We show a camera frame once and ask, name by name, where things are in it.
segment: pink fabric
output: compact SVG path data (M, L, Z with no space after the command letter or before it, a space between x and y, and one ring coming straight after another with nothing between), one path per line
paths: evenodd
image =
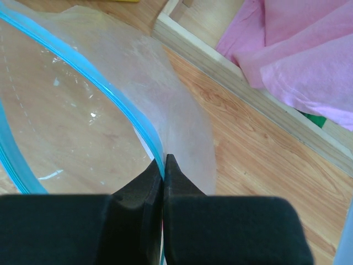
M216 49L252 87L353 130L353 0L245 0Z

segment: ziplock bag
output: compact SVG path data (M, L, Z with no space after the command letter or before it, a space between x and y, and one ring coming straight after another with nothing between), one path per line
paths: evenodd
M0 16L0 160L22 193L112 193L168 153L215 192L207 118L159 43L79 6Z

